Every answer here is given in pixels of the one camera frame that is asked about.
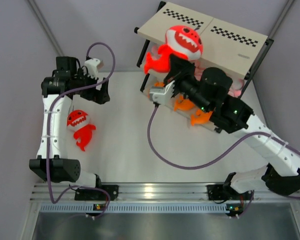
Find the red shark plush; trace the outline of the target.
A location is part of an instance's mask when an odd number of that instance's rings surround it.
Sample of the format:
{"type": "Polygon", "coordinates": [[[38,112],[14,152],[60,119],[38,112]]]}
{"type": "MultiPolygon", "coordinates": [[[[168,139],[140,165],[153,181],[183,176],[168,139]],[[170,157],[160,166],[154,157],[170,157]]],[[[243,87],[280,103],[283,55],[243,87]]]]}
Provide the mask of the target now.
{"type": "Polygon", "coordinates": [[[86,147],[93,138],[97,127],[91,123],[90,116],[83,110],[73,110],[67,116],[67,129],[73,132],[73,138],[81,151],[85,152],[86,147]]]}
{"type": "Polygon", "coordinates": [[[154,70],[158,73],[168,73],[171,69],[170,56],[174,55],[186,61],[198,60],[204,51],[200,35],[196,29],[185,25],[175,25],[165,32],[165,42],[157,49],[158,58],[150,52],[145,56],[143,72],[154,70]]]}

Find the pink striped plush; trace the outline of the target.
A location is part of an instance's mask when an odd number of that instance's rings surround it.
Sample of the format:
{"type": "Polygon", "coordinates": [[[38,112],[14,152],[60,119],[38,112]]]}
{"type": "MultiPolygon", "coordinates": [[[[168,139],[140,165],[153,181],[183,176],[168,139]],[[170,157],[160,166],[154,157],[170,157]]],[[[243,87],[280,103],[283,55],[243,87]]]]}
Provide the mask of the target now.
{"type": "Polygon", "coordinates": [[[206,69],[205,66],[201,66],[201,62],[199,60],[196,61],[191,61],[192,64],[194,64],[195,69],[194,69],[194,77],[196,78],[197,81],[201,80],[202,74],[204,70],[206,69]]]}
{"type": "Polygon", "coordinates": [[[228,91],[228,95],[238,98],[242,94],[245,81],[243,79],[234,79],[228,91]]]}
{"type": "Polygon", "coordinates": [[[158,45],[153,45],[151,47],[151,53],[155,58],[159,58],[161,55],[159,54],[159,46],[158,45]]]}

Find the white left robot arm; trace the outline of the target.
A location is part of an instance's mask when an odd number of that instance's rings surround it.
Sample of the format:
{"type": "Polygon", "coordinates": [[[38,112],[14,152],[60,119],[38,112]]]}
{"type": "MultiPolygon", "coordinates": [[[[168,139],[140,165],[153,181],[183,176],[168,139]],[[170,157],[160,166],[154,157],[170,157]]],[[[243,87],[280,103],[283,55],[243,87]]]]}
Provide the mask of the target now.
{"type": "Polygon", "coordinates": [[[96,127],[89,115],[83,110],[75,110],[73,97],[104,104],[110,100],[108,83],[85,89],[98,82],[98,70],[103,62],[97,58],[87,57],[81,65],[75,57],[56,58],[56,69],[52,76],[41,83],[44,117],[40,146],[36,158],[30,159],[29,168],[45,182],[75,183],[86,186],[85,193],[92,200],[103,194],[100,177],[82,170],[78,159],[71,159],[67,152],[67,132],[72,131],[77,147],[81,151],[92,139],[96,127]]]}

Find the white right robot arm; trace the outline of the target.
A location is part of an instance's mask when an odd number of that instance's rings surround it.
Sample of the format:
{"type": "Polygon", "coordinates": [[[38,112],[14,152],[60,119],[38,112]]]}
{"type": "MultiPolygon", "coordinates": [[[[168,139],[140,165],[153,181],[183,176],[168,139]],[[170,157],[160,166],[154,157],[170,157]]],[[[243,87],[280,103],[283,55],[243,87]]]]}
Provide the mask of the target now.
{"type": "Polygon", "coordinates": [[[193,63],[174,54],[168,61],[164,83],[173,88],[169,96],[183,94],[199,110],[212,112],[209,120],[217,128],[235,136],[238,144],[246,142],[267,162],[259,169],[230,173],[223,184],[225,196],[234,199],[248,191],[268,189],[297,199],[300,151],[273,133],[244,101],[228,94],[232,78],[217,67],[208,67],[197,80],[193,63]]]}

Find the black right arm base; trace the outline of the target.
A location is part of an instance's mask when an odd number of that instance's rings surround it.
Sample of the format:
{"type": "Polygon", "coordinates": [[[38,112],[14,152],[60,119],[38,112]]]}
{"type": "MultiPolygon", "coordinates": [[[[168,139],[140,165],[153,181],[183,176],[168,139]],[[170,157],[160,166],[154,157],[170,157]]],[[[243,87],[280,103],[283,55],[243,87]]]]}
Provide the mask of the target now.
{"type": "Polygon", "coordinates": [[[251,191],[238,193],[230,186],[225,184],[209,184],[206,186],[208,199],[210,201],[230,201],[230,200],[250,200],[252,197],[251,191]]]}

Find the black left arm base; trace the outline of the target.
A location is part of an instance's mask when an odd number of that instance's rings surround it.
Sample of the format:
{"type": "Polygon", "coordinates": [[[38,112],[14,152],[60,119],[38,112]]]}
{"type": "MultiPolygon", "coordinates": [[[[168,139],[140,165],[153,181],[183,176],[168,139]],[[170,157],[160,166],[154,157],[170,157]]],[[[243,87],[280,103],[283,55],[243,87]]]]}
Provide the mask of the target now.
{"type": "Polygon", "coordinates": [[[101,189],[109,194],[109,197],[100,190],[78,188],[75,190],[75,201],[114,201],[119,195],[119,186],[116,184],[102,185],[101,189]]]}

